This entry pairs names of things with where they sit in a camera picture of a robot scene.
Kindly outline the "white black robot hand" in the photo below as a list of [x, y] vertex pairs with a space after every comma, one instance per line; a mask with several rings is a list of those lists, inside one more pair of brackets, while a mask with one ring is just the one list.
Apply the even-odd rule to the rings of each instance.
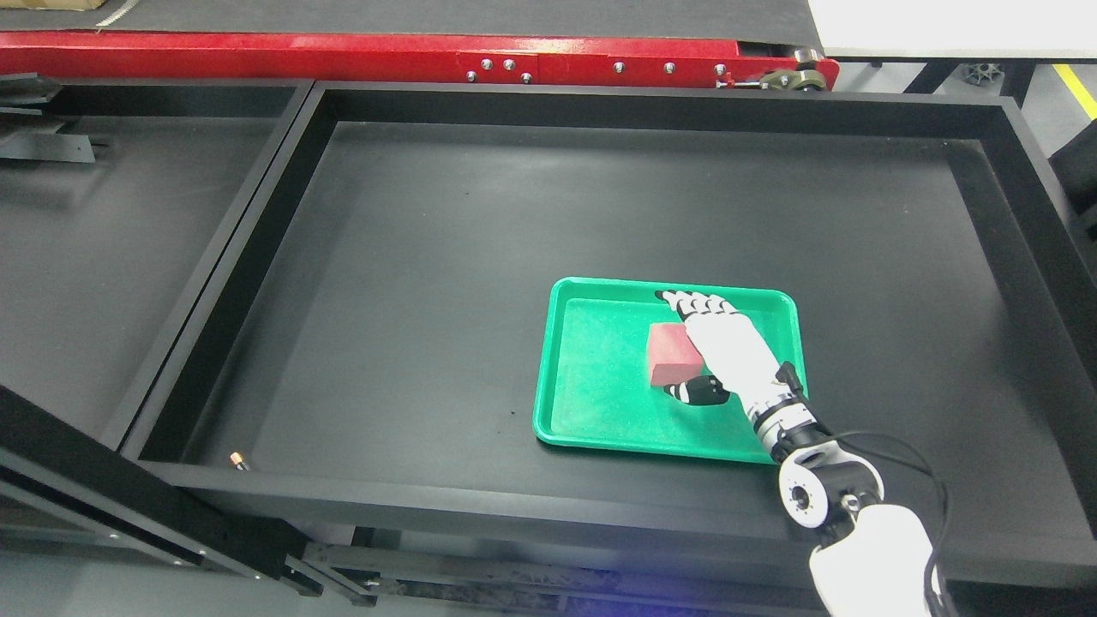
[[695, 291], [656, 291], [682, 319], [686, 336], [710, 369], [663, 388], [685, 404], [721, 404], [735, 394], [747, 411], [771, 410], [793, 399], [780, 382], [780, 364], [753, 321], [725, 298]]

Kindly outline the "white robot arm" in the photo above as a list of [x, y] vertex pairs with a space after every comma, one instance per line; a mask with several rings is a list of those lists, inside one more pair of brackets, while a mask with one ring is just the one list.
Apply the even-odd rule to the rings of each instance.
[[787, 514], [818, 532], [808, 570], [830, 616], [945, 616], [934, 545], [912, 509], [885, 500], [883, 476], [810, 410], [795, 367], [751, 408], [753, 429], [778, 464]]

